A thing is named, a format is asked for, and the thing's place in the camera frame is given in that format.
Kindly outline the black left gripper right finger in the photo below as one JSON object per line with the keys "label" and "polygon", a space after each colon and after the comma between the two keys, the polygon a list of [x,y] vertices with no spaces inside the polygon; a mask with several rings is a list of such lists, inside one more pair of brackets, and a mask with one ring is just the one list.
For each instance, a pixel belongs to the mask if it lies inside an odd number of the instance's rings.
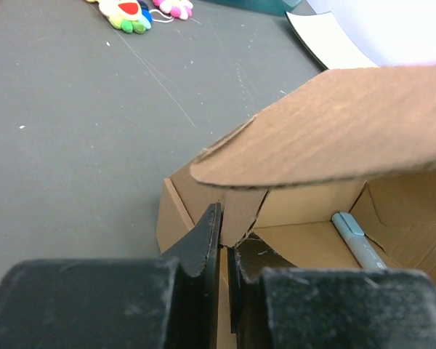
{"label": "black left gripper right finger", "polygon": [[421,271],[296,268],[257,236],[227,266],[239,348],[436,348],[436,286]]}

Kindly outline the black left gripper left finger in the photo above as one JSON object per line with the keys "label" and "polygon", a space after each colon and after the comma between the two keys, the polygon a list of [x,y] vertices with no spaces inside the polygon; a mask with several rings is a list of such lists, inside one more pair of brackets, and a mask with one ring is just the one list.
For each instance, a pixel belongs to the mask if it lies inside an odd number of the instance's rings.
{"label": "black left gripper left finger", "polygon": [[20,262],[0,283],[0,348],[215,348],[220,203],[161,256]]}

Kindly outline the light blue tube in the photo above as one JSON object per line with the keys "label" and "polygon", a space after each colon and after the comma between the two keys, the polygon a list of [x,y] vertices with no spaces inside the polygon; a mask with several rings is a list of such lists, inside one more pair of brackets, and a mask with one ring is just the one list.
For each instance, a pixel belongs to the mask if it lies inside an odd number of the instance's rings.
{"label": "light blue tube", "polygon": [[386,264],[368,242],[363,229],[350,213],[336,212],[331,216],[331,222],[362,268],[387,269]]}

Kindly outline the brown cardboard box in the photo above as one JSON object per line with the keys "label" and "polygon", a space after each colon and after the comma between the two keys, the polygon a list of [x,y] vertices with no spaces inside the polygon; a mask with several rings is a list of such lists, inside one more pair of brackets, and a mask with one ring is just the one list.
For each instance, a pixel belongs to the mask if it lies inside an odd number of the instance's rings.
{"label": "brown cardboard box", "polygon": [[364,269],[331,222],[350,213],[387,269],[436,286],[436,65],[324,71],[163,181],[163,254],[220,203],[217,345],[230,327],[227,251],[257,236],[296,268]]}

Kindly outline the white square plate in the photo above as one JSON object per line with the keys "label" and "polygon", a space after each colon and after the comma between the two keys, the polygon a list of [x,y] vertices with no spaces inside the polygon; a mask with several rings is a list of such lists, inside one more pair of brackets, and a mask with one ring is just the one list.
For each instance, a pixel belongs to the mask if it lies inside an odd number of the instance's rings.
{"label": "white square plate", "polygon": [[297,38],[325,69],[378,67],[354,44],[331,12],[285,15]]}

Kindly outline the rainbow flower plush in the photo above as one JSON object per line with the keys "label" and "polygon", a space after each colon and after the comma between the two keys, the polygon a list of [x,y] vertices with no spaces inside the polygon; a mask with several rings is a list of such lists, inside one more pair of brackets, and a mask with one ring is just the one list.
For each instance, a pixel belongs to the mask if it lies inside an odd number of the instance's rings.
{"label": "rainbow flower plush", "polygon": [[143,34],[152,28],[151,21],[144,16],[138,1],[94,0],[101,14],[119,31]]}

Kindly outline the pink flower plush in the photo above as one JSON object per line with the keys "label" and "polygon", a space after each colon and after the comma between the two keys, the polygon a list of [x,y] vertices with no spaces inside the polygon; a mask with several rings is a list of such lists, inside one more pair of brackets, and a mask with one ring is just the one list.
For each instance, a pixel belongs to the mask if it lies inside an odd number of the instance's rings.
{"label": "pink flower plush", "polygon": [[151,12],[158,12],[162,18],[154,19],[159,23],[170,23],[175,19],[188,20],[193,16],[193,3],[189,0],[152,0],[156,9]]}

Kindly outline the teal plastic bin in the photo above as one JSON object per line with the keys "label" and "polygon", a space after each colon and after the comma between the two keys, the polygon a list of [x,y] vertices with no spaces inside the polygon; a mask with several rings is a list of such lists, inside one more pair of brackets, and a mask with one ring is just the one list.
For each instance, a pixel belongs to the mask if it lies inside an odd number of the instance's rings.
{"label": "teal plastic bin", "polygon": [[282,17],[292,12],[301,0],[209,0],[211,3]]}

